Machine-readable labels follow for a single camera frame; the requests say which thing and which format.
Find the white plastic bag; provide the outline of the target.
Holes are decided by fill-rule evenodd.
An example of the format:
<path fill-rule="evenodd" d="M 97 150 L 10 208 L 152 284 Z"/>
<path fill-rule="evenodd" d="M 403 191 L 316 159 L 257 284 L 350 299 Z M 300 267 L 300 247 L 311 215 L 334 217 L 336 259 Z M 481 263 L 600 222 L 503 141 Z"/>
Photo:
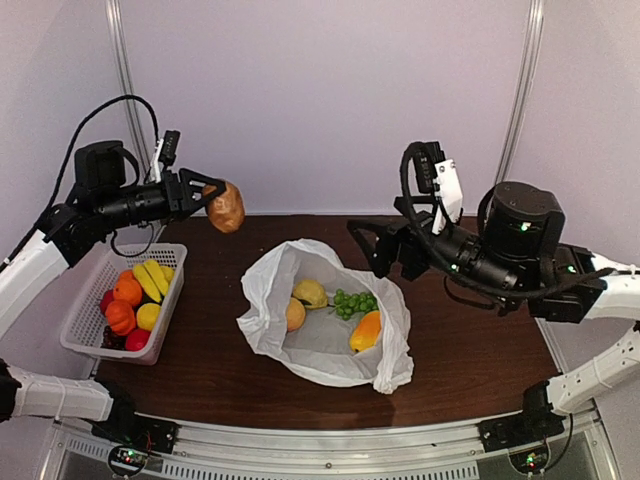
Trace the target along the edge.
<path fill-rule="evenodd" d="M 362 316 L 345 321 L 331 307 L 308 312 L 300 328 L 288 331 L 286 308 L 294 287 L 305 279 L 318 281 L 329 296 L 337 290 L 372 294 L 381 314 L 375 344 L 354 352 L 349 340 Z M 249 309 L 237 324 L 254 353 L 324 386 L 370 384 L 379 393 L 391 394 L 410 382 L 411 314 L 391 280 L 349 269 L 327 244 L 301 239 L 285 241 L 264 254 L 243 274 L 241 285 Z"/>

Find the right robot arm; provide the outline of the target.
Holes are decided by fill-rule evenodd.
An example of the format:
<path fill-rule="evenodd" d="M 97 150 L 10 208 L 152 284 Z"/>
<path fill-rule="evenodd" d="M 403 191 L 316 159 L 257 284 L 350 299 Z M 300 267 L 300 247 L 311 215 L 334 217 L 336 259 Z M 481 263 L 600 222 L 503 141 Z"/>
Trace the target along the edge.
<path fill-rule="evenodd" d="M 487 451 L 563 433 L 565 418 L 639 369 L 638 268 L 561 242 L 565 215 L 558 200 L 532 185 L 508 181 L 493 187 L 480 202 L 475 232 L 450 224 L 432 233 L 434 214 L 410 209 L 434 199 L 396 198 L 404 217 L 398 222 L 348 221 L 377 277 L 387 276 L 394 263 L 409 281 L 434 268 L 443 273 L 445 286 L 456 284 L 479 297 L 449 292 L 451 300 L 500 316 L 526 307 L 531 317 L 547 322 L 634 323 L 591 360 L 526 389 L 520 412 L 479 425 Z"/>

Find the yellow orange mango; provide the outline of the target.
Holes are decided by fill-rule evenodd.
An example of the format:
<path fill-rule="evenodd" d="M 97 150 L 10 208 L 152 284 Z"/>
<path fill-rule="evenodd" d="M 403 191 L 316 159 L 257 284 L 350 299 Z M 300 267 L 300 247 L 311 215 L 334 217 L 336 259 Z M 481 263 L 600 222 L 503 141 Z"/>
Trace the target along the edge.
<path fill-rule="evenodd" d="M 364 315 L 358 326 L 353 331 L 349 346 L 355 353 L 360 353 L 372 348 L 381 331 L 381 314 L 379 310 L 371 311 Z"/>

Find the yellow banana bunch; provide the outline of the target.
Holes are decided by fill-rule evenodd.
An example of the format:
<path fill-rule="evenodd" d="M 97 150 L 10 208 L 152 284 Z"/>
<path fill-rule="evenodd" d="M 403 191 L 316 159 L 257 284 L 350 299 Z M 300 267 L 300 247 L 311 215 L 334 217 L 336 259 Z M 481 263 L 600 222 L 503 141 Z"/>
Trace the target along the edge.
<path fill-rule="evenodd" d="M 154 259 L 145 260 L 132 267 L 134 278 L 143 292 L 155 303 L 161 304 L 168 295 L 175 270 Z"/>

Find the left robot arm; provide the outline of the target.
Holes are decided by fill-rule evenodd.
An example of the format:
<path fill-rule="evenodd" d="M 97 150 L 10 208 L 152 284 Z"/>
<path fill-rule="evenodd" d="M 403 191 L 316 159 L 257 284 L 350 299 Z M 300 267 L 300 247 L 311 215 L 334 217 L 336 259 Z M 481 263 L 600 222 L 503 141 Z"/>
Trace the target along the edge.
<path fill-rule="evenodd" d="M 146 183 L 126 181 L 125 165 L 135 159 L 118 140 L 76 151 L 75 183 L 67 200 L 46 207 L 27 240 L 1 265 L 3 332 L 96 243 L 121 228 L 184 220 L 226 192 L 221 179 L 185 168 L 173 173 L 176 145 L 174 131 L 158 143 L 163 167 Z M 144 433 L 132 399 L 115 384 L 34 374 L 3 362 L 1 419 L 18 416 L 81 419 L 123 444 L 137 442 Z"/>

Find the brown kiwi fruit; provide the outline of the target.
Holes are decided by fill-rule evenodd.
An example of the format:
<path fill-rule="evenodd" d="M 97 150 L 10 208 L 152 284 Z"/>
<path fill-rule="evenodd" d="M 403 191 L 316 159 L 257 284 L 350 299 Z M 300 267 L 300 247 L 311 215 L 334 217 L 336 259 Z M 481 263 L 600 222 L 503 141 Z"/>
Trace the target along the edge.
<path fill-rule="evenodd" d="M 206 211 L 210 223 L 224 234 L 238 231 L 245 220 L 245 208 L 241 193 L 230 182 L 225 183 L 224 193 L 208 203 Z"/>

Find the orange fruit from bag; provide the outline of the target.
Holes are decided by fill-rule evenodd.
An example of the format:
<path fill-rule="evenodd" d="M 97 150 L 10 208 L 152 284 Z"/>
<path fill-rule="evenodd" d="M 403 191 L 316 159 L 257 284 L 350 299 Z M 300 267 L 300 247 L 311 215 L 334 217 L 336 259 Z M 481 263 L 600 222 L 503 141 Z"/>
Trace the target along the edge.
<path fill-rule="evenodd" d="M 123 278 L 116 283 L 113 289 L 113 296 L 115 300 L 137 307 L 142 301 L 142 287 L 135 279 Z"/>

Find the green fruit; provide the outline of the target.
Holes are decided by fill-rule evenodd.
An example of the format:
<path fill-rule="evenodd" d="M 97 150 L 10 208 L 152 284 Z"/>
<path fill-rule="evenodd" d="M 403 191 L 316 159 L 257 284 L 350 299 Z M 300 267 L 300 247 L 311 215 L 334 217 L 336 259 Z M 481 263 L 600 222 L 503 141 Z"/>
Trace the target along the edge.
<path fill-rule="evenodd" d="M 368 314 L 378 310 L 378 302 L 370 291 L 347 292 L 342 289 L 336 291 L 332 300 L 334 313 L 344 321 L 354 315 Z"/>

